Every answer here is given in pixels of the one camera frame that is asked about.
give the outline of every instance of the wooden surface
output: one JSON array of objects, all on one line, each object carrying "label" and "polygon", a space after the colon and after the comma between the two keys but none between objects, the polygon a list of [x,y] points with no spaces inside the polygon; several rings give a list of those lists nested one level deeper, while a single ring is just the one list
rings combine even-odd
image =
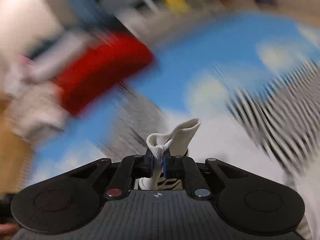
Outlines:
[{"label": "wooden surface", "polygon": [[4,108],[0,105],[0,194],[20,190],[32,158],[30,145],[10,131]]}]

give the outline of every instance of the white cloth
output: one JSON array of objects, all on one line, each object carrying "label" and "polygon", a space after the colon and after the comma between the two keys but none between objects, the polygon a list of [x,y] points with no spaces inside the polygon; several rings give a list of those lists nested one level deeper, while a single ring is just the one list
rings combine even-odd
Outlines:
[{"label": "white cloth", "polygon": [[154,170],[152,178],[139,179],[141,189],[156,189],[162,172],[162,157],[164,152],[169,148],[172,156],[184,155],[199,126],[199,119],[191,119],[178,125],[168,134],[153,133],[148,136],[147,146],[154,156]]},{"label": "white cloth", "polygon": [[29,77],[34,82],[41,82],[57,76],[85,50],[91,40],[92,36],[83,30],[67,31],[56,44],[29,64]]},{"label": "white cloth", "polygon": [[58,89],[52,82],[29,85],[6,109],[12,132],[31,144],[38,144],[62,130],[68,112],[58,103]]},{"label": "white cloth", "polygon": [[9,64],[9,71],[6,73],[4,78],[4,93],[5,95],[16,98],[26,88],[26,84],[23,80],[26,78],[28,64],[31,60],[18,55],[16,59]]},{"label": "white cloth", "polygon": [[303,198],[312,239],[320,239],[320,157],[310,164],[305,174],[295,175],[295,190]]},{"label": "white cloth", "polygon": [[[189,115],[165,111],[171,130],[190,119]],[[250,139],[244,128],[229,114],[201,116],[201,126],[189,144],[188,156],[204,163],[216,158],[266,179],[285,184],[286,174],[280,164],[271,159]]]}]

